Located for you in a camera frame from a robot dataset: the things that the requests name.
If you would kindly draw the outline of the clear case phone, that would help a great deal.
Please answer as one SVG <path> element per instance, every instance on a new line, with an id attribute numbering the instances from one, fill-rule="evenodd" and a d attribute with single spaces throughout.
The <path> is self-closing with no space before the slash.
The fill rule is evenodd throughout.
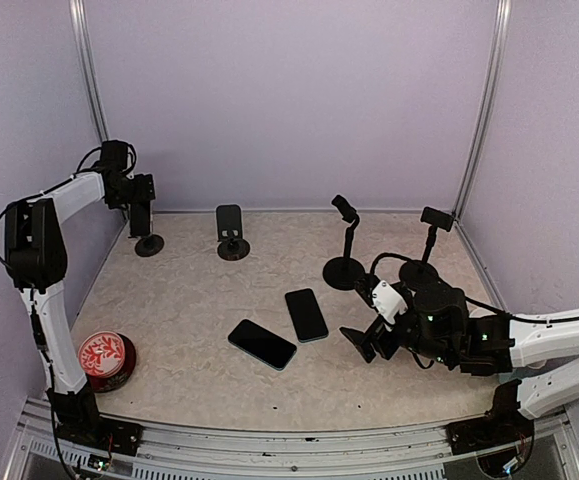
<path id="1" fill-rule="evenodd" d="M 152 233 L 151 202 L 143 201 L 129 205 L 129 237 L 145 238 Z"/>

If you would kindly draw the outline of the folding phone stand wood base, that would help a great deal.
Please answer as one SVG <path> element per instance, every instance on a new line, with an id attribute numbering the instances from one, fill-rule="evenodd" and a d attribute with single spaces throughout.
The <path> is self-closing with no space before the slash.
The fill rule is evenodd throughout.
<path id="1" fill-rule="evenodd" d="M 134 247 L 135 253 L 139 257 L 152 257 L 158 254 L 165 245 L 164 238 L 157 234 L 151 234 L 149 236 L 140 238 Z"/>

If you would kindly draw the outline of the black gooseneck phone stand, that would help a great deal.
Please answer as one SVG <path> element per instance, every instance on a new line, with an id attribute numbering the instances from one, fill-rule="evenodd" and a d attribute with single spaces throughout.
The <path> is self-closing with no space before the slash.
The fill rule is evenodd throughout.
<path id="1" fill-rule="evenodd" d="M 342 196 L 336 195 L 331 204 L 339 211 L 344 222 L 348 224 L 345 230 L 343 254 L 330 259 L 323 267 L 322 276 L 325 283 L 333 289 L 351 291 L 364 274 L 363 265 L 352 257 L 352 246 L 355 230 L 360 224 L 357 210 Z"/>

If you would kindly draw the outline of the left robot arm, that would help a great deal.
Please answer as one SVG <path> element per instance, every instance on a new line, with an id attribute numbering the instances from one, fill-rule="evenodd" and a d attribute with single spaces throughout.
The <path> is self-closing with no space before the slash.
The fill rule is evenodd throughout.
<path id="1" fill-rule="evenodd" d="M 136 173 L 134 146 L 107 140 L 92 152 L 98 158 L 91 166 L 78 165 L 66 180 L 13 201 L 0 213 L 4 228 L 0 264 L 30 317 L 54 418 L 87 444 L 96 445 L 108 436 L 109 424 L 99 413 L 71 340 L 64 302 L 68 254 L 62 226 L 88 206 L 104 202 L 111 210 L 127 211 L 138 256 L 158 254 L 164 240 L 152 231 L 154 180 L 150 174 Z"/>

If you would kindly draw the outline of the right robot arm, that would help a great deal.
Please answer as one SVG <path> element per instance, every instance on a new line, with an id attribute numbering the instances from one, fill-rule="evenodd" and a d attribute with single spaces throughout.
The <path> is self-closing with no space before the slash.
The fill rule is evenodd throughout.
<path id="1" fill-rule="evenodd" d="M 482 419 L 480 433 L 504 442 L 520 424 L 579 399 L 579 309 L 543 315 L 511 314 L 482 305 L 471 312 L 464 291 L 442 281 L 410 288 L 403 282 L 361 282 L 357 289 L 377 317 L 365 331 L 342 328 L 366 362 L 398 350 L 448 370 L 488 377 L 563 358 L 565 364 L 500 385 L 500 405 Z"/>

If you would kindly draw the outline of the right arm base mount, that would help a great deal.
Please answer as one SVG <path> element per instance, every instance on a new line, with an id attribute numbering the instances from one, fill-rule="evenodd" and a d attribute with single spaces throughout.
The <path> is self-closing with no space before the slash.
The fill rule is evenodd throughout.
<path id="1" fill-rule="evenodd" d="M 453 455 L 511 444 L 535 433 L 534 421 L 517 412 L 499 417 L 482 416 L 452 422 L 445 430 Z"/>

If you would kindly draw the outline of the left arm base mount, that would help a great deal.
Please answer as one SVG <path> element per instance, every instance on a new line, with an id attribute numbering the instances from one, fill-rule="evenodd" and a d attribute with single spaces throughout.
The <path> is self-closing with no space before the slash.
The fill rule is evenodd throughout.
<path id="1" fill-rule="evenodd" d="M 138 423 L 101 416 L 96 426 L 58 422 L 57 437 L 76 445 L 111 454 L 136 456 L 144 427 Z"/>

